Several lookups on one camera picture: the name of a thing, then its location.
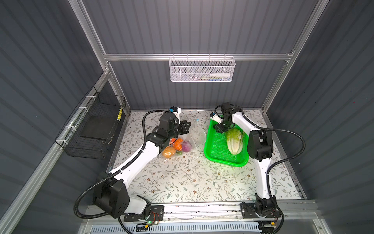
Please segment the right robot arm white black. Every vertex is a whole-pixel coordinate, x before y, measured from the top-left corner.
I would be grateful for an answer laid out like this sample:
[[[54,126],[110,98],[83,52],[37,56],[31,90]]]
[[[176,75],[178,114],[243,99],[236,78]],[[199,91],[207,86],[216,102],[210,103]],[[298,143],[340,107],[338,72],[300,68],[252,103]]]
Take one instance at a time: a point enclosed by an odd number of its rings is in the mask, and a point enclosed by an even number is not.
[[[255,194],[254,211],[258,217],[266,217],[276,209],[276,197],[272,195],[271,176],[268,169],[274,152],[272,132],[259,126],[237,105],[228,102],[218,105],[218,112],[211,113],[211,119],[217,124],[218,133],[227,133],[230,128],[238,126],[248,136],[246,150],[255,164],[257,191]]]

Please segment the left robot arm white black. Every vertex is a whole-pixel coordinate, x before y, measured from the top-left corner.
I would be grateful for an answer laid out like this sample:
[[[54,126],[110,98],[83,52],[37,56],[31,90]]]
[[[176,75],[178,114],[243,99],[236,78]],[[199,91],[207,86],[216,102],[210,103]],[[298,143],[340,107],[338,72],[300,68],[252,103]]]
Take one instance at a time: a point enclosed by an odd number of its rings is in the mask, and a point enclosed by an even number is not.
[[[151,202],[139,195],[131,197],[128,188],[150,161],[171,147],[172,139],[177,140],[180,135],[189,133],[191,123],[180,120],[180,114],[179,107],[171,107],[163,112],[159,125],[153,132],[145,135],[143,145],[131,157],[108,174],[102,173],[97,177],[97,181],[100,181],[115,174],[93,190],[93,203],[105,215],[113,218],[119,218],[123,214],[139,215],[142,218],[149,216]]]

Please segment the toy napa cabbage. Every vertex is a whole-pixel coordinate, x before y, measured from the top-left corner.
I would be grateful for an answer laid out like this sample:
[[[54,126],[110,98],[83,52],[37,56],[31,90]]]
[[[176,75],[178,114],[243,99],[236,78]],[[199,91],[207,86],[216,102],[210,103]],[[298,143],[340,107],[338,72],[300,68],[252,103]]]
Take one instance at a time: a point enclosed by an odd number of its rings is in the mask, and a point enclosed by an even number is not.
[[[243,140],[244,133],[239,129],[233,128],[226,132],[227,147],[232,155],[237,155],[242,151]]]

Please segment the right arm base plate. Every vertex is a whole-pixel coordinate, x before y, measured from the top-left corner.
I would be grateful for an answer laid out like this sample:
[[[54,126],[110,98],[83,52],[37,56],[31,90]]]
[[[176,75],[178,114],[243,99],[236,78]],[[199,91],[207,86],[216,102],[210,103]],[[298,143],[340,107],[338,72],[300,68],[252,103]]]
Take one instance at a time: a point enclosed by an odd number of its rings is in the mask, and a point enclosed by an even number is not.
[[[270,206],[264,207],[260,202],[242,202],[240,212],[243,218],[281,218],[278,209],[270,203]]]

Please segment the toy potato yellow brown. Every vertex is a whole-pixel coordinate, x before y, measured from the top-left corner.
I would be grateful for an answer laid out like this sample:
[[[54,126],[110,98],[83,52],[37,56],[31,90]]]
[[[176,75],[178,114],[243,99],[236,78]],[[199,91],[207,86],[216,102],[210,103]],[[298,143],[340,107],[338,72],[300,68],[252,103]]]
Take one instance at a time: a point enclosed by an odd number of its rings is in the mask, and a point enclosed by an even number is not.
[[[174,156],[176,154],[176,149],[172,146],[168,146],[166,147],[163,152],[162,152],[162,156],[166,159],[169,159],[171,158],[172,156]]]

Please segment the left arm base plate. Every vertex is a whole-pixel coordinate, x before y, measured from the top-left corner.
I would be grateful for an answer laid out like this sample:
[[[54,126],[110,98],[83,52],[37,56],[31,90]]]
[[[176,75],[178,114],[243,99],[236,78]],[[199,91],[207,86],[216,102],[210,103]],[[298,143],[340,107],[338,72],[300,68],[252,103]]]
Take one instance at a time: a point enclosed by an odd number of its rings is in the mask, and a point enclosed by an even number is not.
[[[144,212],[141,214],[124,214],[123,221],[124,222],[159,222],[162,221],[164,218],[164,205],[151,205],[146,207]]]

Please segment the toy purple onion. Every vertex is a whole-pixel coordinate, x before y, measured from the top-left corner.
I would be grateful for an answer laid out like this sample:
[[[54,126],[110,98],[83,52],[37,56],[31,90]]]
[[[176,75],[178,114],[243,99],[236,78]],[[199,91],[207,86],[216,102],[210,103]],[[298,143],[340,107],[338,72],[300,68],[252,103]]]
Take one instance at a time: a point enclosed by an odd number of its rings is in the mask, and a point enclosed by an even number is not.
[[[182,146],[182,151],[184,153],[189,153],[193,149],[193,147],[192,147],[192,145],[190,144],[189,141],[183,141],[181,143],[181,146]]]

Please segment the clear zip top bag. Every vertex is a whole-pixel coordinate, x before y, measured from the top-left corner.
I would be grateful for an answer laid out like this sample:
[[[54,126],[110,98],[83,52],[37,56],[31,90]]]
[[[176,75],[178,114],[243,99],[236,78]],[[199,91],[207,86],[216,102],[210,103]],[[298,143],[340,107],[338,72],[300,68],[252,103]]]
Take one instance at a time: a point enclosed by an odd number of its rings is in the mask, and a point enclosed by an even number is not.
[[[193,121],[188,120],[188,121],[191,122],[191,127],[189,129],[189,133],[185,134],[185,135],[179,135],[177,138],[170,139],[169,142],[167,143],[166,147],[172,146],[172,144],[174,143],[174,141],[176,139],[178,139],[178,138],[183,139],[184,141],[189,141],[190,142],[190,144],[192,145],[193,149],[189,153],[191,153],[192,151],[196,150],[196,148],[198,146],[201,146],[201,145],[205,144],[206,133],[199,126],[199,119],[196,119],[196,120],[193,120]]]

